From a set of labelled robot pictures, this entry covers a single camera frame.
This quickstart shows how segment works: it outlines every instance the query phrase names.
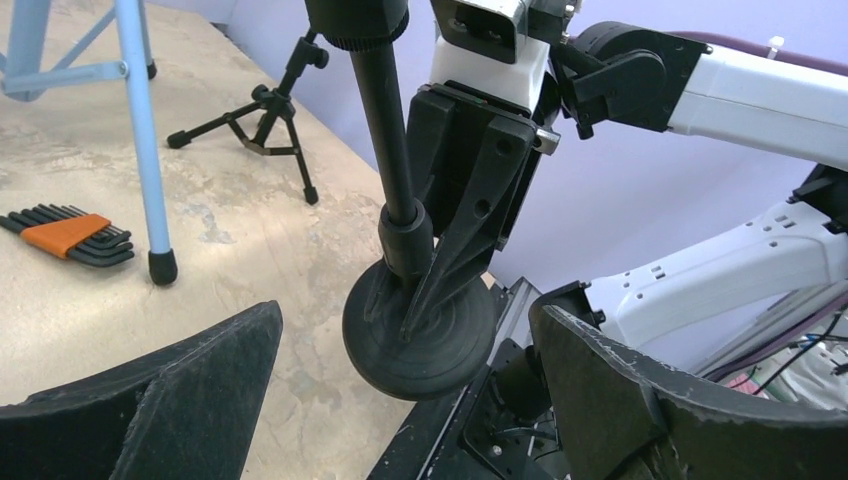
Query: mini tripod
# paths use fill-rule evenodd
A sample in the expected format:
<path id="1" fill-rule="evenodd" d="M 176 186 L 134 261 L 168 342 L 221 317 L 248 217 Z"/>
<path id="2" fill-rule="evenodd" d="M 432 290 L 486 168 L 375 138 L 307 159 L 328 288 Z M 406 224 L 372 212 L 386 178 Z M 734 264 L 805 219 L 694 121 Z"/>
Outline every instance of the mini tripod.
<path id="1" fill-rule="evenodd" d="M 300 175 L 303 177 L 303 193 L 306 202 L 310 205 L 316 204 L 318 202 L 318 191 L 315 190 L 312 181 L 309 179 L 309 170 L 306 168 L 306 160 L 303 158 L 303 151 L 300 148 L 300 141 L 297 138 L 297 131 L 294 126 L 295 108 L 291 103 L 291 90 L 294 87 L 294 82 L 303 74 L 306 66 L 314 65 L 318 69 L 327 66 L 329 54 L 326 50 L 315 45 L 315 36 L 315 32 L 308 30 L 306 35 L 300 37 L 291 58 L 289 58 L 289 63 L 286 65 L 286 74 L 277 88 L 269 90 L 265 85 L 257 86 L 250 94 L 254 100 L 253 103 L 235 111 L 227 112 L 189 131 L 180 130 L 171 134 L 168 136 L 168 146 L 173 149 L 182 148 L 205 133 L 223 125 L 229 125 L 245 148 L 252 152 L 265 156 L 294 155 L 297 158 Z M 238 119 L 257 110 L 264 110 L 265 113 L 259 120 L 256 135 L 251 139 L 238 124 Z M 268 140 L 268 135 L 271 133 L 277 118 L 286 122 L 291 140 L 290 147 L 265 146 L 265 141 Z"/>

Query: tripod foot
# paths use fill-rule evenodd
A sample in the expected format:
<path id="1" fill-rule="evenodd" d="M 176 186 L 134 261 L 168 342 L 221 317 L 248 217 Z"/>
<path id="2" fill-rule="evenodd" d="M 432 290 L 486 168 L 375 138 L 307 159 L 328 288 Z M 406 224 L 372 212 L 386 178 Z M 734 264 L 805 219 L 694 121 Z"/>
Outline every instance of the tripod foot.
<path id="1" fill-rule="evenodd" d="M 156 60 L 151 60 L 150 65 L 147 66 L 147 79 L 153 80 L 156 78 L 156 72 L 158 72 L 156 69 Z"/>
<path id="2" fill-rule="evenodd" d="M 318 203 L 318 190 L 316 190 L 315 187 L 304 188 L 303 196 L 306 197 L 306 203 L 310 205 Z"/>
<path id="3" fill-rule="evenodd" d="M 173 248 L 167 253 L 148 253 L 147 265 L 150 268 L 150 279 L 155 285 L 164 287 L 177 280 L 177 259 Z"/>
<path id="4" fill-rule="evenodd" d="M 168 147 L 178 150 L 191 143 L 191 137 L 188 136 L 185 130 L 180 130 L 177 133 L 168 135 Z"/>
<path id="5" fill-rule="evenodd" d="M 372 265 L 345 303 L 342 338 L 357 372 L 377 390 L 411 401 L 439 398 L 470 383 L 486 365 L 497 331 L 494 302 L 483 280 L 437 307 L 428 325 L 405 343 L 400 326 L 408 299 L 400 281 L 380 282 L 392 275 L 387 270 L 383 260 Z M 381 289 L 380 306 L 369 308 L 374 288 Z"/>

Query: table surface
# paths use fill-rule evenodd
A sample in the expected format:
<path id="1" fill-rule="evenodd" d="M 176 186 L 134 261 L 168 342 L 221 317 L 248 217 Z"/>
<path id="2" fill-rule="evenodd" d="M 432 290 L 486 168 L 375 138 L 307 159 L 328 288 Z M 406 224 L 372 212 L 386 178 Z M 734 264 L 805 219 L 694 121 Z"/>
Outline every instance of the table surface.
<path id="1" fill-rule="evenodd" d="M 11 0 L 0 1 L 6 50 Z M 109 8 L 54 0 L 49 68 Z M 370 388 L 342 343 L 341 311 L 380 257 L 377 174 L 308 111 L 295 117 L 321 201 L 303 201 L 293 157 L 248 152 L 227 129 L 182 150 L 165 137 L 250 101 L 275 84 L 195 14 L 148 5 L 159 69 L 151 83 L 171 239 L 180 277 L 147 276 L 146 235 L 123 82 L 0 97 L 0 213 L 73 204 L 131 230 L 137 257 L 92 271 L 0 232 L 0 404 L 95 374 L 277 300 L 285 327 L 245 479 L 364 478 L 411 404 Z M 114 25 L 75 65 L 119 58 Z M 308 71 L 301 81 L 309 81 Z M 258 114 L 244 124 L 253 127 Z M 268 145 L 288 142 L 278 125 Z"/>

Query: purple cable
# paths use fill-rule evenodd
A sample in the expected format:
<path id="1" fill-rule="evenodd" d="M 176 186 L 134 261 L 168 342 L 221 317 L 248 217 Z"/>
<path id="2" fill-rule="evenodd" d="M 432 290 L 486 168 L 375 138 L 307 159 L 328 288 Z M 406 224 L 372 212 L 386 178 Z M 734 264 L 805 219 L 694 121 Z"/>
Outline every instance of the purple cable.
<path id="1" fill-rule="evenodd" d="M 749 55 L 756 55 L 758 57 L 768 57 L 769 52 L 771 52 L 771 47 L 766 45 L 759 45 L 753 42 L 747 42 L 745 40 L 740 40 L 734 37 L 728 37 L 725 35 L 719 35 L 717 33 L 708 33 L 708 32 L 669 32 L 672 35 L 676 35 L 678 37 L 688 38 L 689 40 L 695 40 L 696 42 L 704 42 L 711 43 L 713 45 L 718 45 L 720 47 L 729 48 L 731 50 L 738 50 L 740 52 L 747 53 Z M 831 60 L 825 60 L 823 58 L 813 57 L 810 55 L 804 55 L 801 53 L 792 53 L 784 50 L 778 50 L 777 55 L 775 55 L 774 60 L 783 63 L 789 63 L 792 65 L 797 65 L 799 67 L 807 67 L 812 68 L 813 70 L 821 70 L 823 72 L 835 73 L 836 75 L 842 75 L 843 77 L 848 77 L 848 65 L 844 63 L 834 62 Z"/>
<path id="2" fill-rule="evenodd" d="M 705 378 L 707 380 L 718 382 L 735 371 L 742 370 L 750 367 L 751 365 L 756 365 L 757 363 L 762 362 L 763 360 L 779 352 L 781 349 L 785 348 L 786 345 L 789 344 L 792 340 L 795 340 L 804 333 L 806 333 L 810 328 L 819 323 L 824 317 L 826 317 L 830 313 L 833 313 L 835 310 L 841 308 L 846 303 L 848 303 L 848 291 L 842 292 L 841 295 L 831 300 L 830 303 L 820 308 L 818 311 L 808 316 L 807 318 L 801 320 L 794 327 L 790 328 L 774 340 L 771 340 L 770 342 L 763 344 L 755 350 L 746 353 L 744 356 L 728 363 L 727 365 L 721 366 L 713 370 L 712 372 L 708 373 Z"/>

